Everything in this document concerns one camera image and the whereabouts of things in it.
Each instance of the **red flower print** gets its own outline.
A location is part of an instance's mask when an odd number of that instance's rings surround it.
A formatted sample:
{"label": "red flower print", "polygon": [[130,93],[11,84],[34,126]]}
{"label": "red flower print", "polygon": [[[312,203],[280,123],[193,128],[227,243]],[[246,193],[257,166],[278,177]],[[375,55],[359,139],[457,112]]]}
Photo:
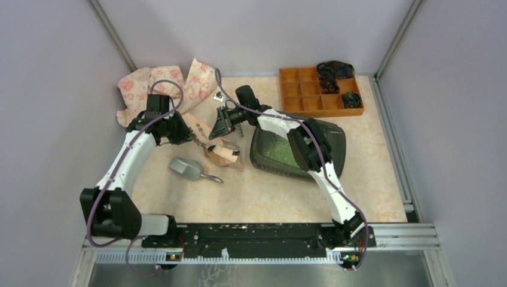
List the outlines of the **red flower print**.
{"label": "red flower print", "polygon": [[169,74],[171,75],[171,77],[177,78],[179,76],[179,71],[176,69],[172,69],[171,71],[169,71]]}
{"label": "red flower print", "polygon": [[199,91],[199,97],[201,98],[201,100],[203,100],[206,96],[207,96],[207,93],[205,90]]}
{"label": "red flower print", "polygon": [[124,91],[130,91],[134,86],[134,81],[128,80],[120,83],[120,89]]}

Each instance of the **metal scoop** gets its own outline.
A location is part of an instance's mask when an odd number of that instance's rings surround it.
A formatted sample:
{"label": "metal scoop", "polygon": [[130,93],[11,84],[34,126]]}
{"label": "metal scoop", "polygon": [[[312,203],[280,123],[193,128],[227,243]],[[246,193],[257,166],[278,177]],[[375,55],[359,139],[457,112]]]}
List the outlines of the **metal scoop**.
{"label": "metal scoop", "polygon": [[196,181],[199,178],[206,178],[210,181],[220,182],[221,184],[224,183],[222,179],[216,176],[204,174],[203,166],[195,160],[175,157],[169,164],[169,168],[191,181]]}

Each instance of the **metal frame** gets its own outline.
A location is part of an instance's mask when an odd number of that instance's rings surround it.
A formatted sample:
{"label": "metal frame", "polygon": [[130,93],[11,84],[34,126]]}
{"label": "metal frame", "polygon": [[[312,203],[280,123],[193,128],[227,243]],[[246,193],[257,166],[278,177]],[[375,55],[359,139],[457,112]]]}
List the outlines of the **metal frame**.
{"label": "metal frame", "polygon": [[[118,54],[122,58],[125,65],[130,71],[137,69],[133,59],[130,57],[128,50],[125,48],[123,42],[118,36],[112,23],[109,21],[108,16],[103,10],[98,0],[87,0],[90,3],[93,11],[97,15],[98,20],[104,27],[105,32],[110,37],[112,43],[118,51]],[[407,34],[412,20],[415,18],[417,12],[424,4],[425,0],[414,0],[410,7],[407,16],[401,24],[395,38],[393,39],[382,63],[379,66],[377,73],[374,75],[368,75],[375,102],[377,104],[378,114],[382,128],[386,137],[387,146],[390,152],[390,156],[393,162],[395,170],[396,180],[400,188],[401,197],[404,203],[406,212],[415,212],[419,218],[422,218],[420,214],[420,208],[417,199],[413,193],[413,184],[411,182],[410,174],[407,169],[403,151],[399,144],[398,137],[396,135],[395,127],[389,111],[389,105],[386,102],[384,91],[381,84],[381,78],[391,63],[396,51],[400,47],[400,44]],[[424,251],[424,257],[427,263],[428,273],[431,276],[431,280],[434,286],[454,286],[451,280],[450,272],[448,269],[445,256],[442,253],[440,242],[436,234],[435,227],[432,223],[415,223],[415,224],[398,224],[398,223],[382,223],[382,224],[370,224],[375,229],[375,236],[377,241],[377,247],[368,248],[368,251]],[[76,267],[72,286],[88,286],[90,278],[93,272],[93,266],[100,264],[100,260],[97,262],[97,257],[104,254],[103,252],[125,252],[129,240],[120,240],[111,246],[106,248],[98,249],[90,246],[85,240],[81,255]],[[134,243],[132,254],[152,254],[156,255],[157,252],[175,252],[177,249],[144,249],[141,247],[141,242]],[[351,248],[335,248],[334,252],[348,252],[353,251]],[[118,263],[124,263],[124,257],[122,260],[117,260]],[[194,260],[193,264],[203,263]]]}

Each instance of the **orange wooden compartment box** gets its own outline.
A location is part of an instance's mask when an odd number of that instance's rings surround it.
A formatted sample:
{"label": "orange wooden compartment box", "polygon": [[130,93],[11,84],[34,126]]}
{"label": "orange wooden compartment box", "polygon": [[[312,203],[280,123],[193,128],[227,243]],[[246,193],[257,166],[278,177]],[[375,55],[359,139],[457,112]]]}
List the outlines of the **orange wooden compartment box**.
{"label": "orange wooden compartment box", "polygon": [[279,80],[284,112],[312,118],[347,117],[364,112],[364,103],[360,108],[346,109],[341,100],[348,91],[361,96],[356,78],[336,80],[339,94],[322,93],[315,67],[280,69]]}

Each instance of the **gray wall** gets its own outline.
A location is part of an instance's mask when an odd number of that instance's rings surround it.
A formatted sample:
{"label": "gray wall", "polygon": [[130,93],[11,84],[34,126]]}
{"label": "gray wall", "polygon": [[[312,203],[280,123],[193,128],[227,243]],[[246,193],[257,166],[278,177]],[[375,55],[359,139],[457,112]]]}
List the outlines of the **gray wall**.
{"label": "gray wall", "polygon": [[0,286],[68,286],[128,73],[84,0],[0,5]]}
{"label": "gray wall", "polygon": [[413,0],[101,0],[138,67],[193,57],[228,75],[324,60],[375,72]]}
{"label": "gray wall", "polygon": [[382,79],[457,286],[505,286],[507,2],[427,1]]}

